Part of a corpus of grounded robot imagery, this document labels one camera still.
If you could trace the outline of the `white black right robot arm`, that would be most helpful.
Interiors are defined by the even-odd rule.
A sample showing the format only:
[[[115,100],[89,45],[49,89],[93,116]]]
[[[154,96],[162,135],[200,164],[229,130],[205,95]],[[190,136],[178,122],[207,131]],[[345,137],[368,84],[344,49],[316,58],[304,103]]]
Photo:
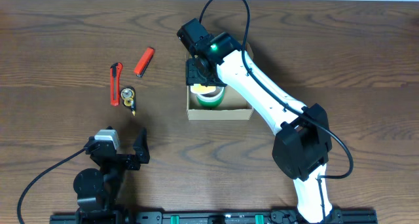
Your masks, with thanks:
[[[275,136],[272,156],[293,180],[298,212],[309,223],[324,221],[332,210],[323,178],[331,150],[325,110],[318,104],[307,107],[282,90],[229,34],[215,37],[197,31],[177,36],[190,55],[186,82],[198,102],[213,109],[223,101],[226,87],[239,93]]]

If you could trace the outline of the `green tape roll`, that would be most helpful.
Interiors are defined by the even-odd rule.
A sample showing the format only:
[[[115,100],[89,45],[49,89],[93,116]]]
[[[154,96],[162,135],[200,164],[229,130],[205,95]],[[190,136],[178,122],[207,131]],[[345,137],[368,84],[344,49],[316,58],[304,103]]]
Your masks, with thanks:
[[[207,94],[197,94],[196,99],[202,107],[215,108],[221,104],[225,96],[223,87],[217,88],[214,92]]]

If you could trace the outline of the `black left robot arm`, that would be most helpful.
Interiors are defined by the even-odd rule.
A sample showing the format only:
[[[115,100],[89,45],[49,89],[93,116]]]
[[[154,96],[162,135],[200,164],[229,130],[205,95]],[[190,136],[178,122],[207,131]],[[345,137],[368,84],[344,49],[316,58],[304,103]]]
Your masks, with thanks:
[[[142,128],[134,141],[134,154],[119,153],[121,142],[112,127],[89,137],[84,151],[99,168],[87,168],[78,173],[73,182],[79,211],[84,215],[122,215],[116,201],[128,170],[139,170],[150,161],[147,130]]]

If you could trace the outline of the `yellow sticky note pad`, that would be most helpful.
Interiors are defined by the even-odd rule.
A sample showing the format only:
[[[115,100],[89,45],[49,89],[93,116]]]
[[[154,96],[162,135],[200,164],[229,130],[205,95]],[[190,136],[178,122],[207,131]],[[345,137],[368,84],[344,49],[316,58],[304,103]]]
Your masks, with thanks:
[[[193,84],[192,86],[190,86],[190,90],[194,94],[204,95],[204,94],[209,94],[209,93],[215,92],[217,90],[217,87],[216,86],[204,86],[202,84]]]

